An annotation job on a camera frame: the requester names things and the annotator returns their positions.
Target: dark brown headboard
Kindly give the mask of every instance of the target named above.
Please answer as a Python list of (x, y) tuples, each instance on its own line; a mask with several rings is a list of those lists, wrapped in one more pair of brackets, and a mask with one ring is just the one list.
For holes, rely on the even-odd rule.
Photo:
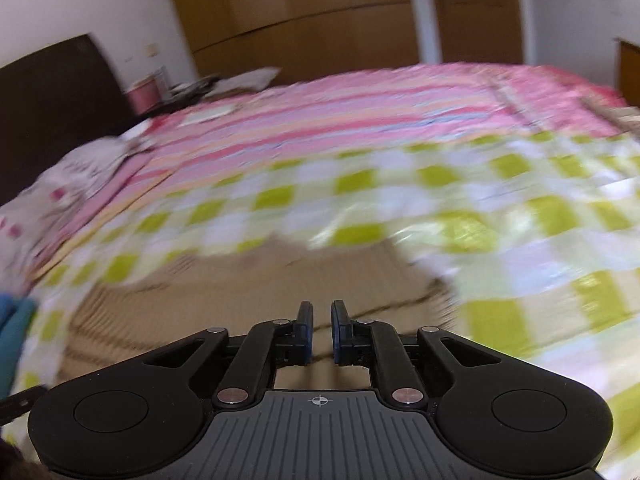
[(0, 68), (0, 204), (76, 146), (131, 124), (134, 114), (89, 36)]

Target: wooden cabinet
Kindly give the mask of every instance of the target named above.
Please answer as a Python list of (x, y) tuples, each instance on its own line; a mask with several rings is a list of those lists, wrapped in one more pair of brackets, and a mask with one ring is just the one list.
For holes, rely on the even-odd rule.
[(174, 0), (201, 75), (279, 66), (278, 83), (418, 62), (410, 0)]

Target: wooden door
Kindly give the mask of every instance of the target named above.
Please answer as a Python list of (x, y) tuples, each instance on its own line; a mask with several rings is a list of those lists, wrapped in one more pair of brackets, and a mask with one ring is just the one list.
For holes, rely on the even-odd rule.
[(435, 0), (444, 62), (522, 63), (519, 0)]
[(201, 75), (279, 66), (276, 83), (418, 62), (410, 0), (174, 0)]

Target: silver screw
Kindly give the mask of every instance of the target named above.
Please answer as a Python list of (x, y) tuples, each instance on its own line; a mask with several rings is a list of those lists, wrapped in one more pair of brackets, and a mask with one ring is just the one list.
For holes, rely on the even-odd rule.
[(242, 388), (225, 388), (218, 392), (218, 400), (225, 404), (239, 404), (248, 398), (249, 394)]
[(391, 396), (394, 400), (402, 404), (415, 404), (416, 402), (420, 402), (424, 397), (422, 392), (415, 388), (398, 388)]

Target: checkered fabric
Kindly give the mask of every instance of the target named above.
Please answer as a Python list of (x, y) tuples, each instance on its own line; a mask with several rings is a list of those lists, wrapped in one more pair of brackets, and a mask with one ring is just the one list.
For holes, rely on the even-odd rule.
[[(66, 324), (97, 280), (134, 282), (183, 251), (245, 250), (273, 232), (311, 247), (391, 237), (452, 281), (462, 335), (607, 399), (616, 424), (601, 468), (626, 480), (640, 473), (639, 225), (640, 146), (626, 136), (542, 132), (281, 160), (95, 232), (36, 288), (14, 390), (53, 381)], [(24, 443), (25, 419), (5, 436)]]

